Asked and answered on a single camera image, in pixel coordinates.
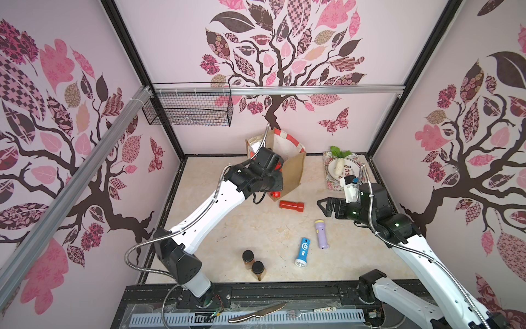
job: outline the jar lid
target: jar lid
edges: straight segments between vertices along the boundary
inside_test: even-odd
[[[252,264],[252,272],[254,272],[254,274],[261,274],[263,273],[264,270],[265,270],[265,266],[263,265],[262,262],[257,261]]]
[[[251,250],[245,250],[245,252],[243,252],[243,261],[245,263],[248,263],[253,260],[254,260],[254,253]]]

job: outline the beige tabletop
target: beige tabletop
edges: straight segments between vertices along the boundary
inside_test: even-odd
[[[175,195],[165,228],[169,230],[191,214],[214,191],[221,170],[244,157],[192,157],[188,159]],[[322,156],[307,156],[301,185],[284,200],[304,202],[305,211],[280,209],[266,197],[255,205],[252,198],[234,208],[203,240],[195,255],[212,282],[254,282],[241,255],[252,250],[263,262],[263,281],[333,281],[357,280],[372,269],[379,269],[391,279],[417,278],[412,270],[366,228],[352,221],[326,218],[316,201],[328,196],[345,197],[343,192],[326,188]],[[325,220],[329,248],[318,247],[314,222]],[[301,238],[311,240],[307,267],[294,264]],[[165,270],[155,258],[152,268]],[[171,278],[149,274],[147,283],[169,283]]]

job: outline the metal fork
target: metal fork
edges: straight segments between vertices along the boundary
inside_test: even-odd
[[[322,308],[315,308],[314,310],[307,310],[307,311],[300,311],[300,310],[290,310],[287,311],[287,317],[295,317],[299,318],[302,314],[307,313],[322,313],[322,312],[334,312],[336,311],[336,307],[330,306],[330,307],[322,307]]]

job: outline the butter knife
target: butter knife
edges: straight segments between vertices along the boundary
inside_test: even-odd
[[[278,304],[278,305],[274,305],[274,306],[271,306],[271,307],[264,308],[261,311],[257,311],[257,312],[254,312],[254,313],[249,313],[249,314],[245,314],[245,315],[242,315],[242,316],[234,317],[234,318],[229,319],[228,323],[243,322],[243,321],[246,321],[246,320],[248,320],[248,319],[250,319],[252,317],[264,317],[265,315],[268,315],[270,313],[274,313],[276,311],[279,311],[280,309],[285,307],[285,305],[287,305],[287,303],[281,303],[281,304]]]

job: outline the white vent grille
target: white vent grille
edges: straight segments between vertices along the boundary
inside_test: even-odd
[[[348,323],[348,322],[364,322],[363,310],[360,308],[336,310],[335,312],[326,313],[308,313],[303,314],[299,318],[287,317],[287,311],[278,311],[264,317],[253,317],[247,321],[240,323],[228,323],[228,320],[233,317],[248,314],[250,312],[223,312],[216,317],[214,324],[220,325],[239,325],[247,323],[258,324],[288,324],[288,323]],[[202,325],[205,316],[197,315],[196,313],[166,313],[166,322],[171,327],[178,326],[192,326]],[[161,315],[156,314],[133,314],[131,316],[130,328],[143,327],[162,327]]]

